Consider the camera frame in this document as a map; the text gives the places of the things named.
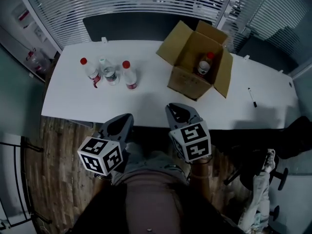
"white cloth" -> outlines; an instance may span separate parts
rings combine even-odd
[[[269,201],[270,174],[261,172],[253,177],[253,196],[239,219],[238,226],[245,233],[262,233],[268,226],[270,216]]]

